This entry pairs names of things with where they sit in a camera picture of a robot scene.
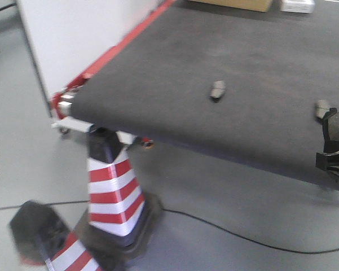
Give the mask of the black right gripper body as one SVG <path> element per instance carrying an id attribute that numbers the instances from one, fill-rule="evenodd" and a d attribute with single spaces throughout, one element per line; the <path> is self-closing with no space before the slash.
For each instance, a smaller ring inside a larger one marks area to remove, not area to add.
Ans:
<path id="1" fill-rule="evenodd" d="M 339 180 L 339 141 L 324 143 L 323 152 L 316 153 L 315 166 Z"/>

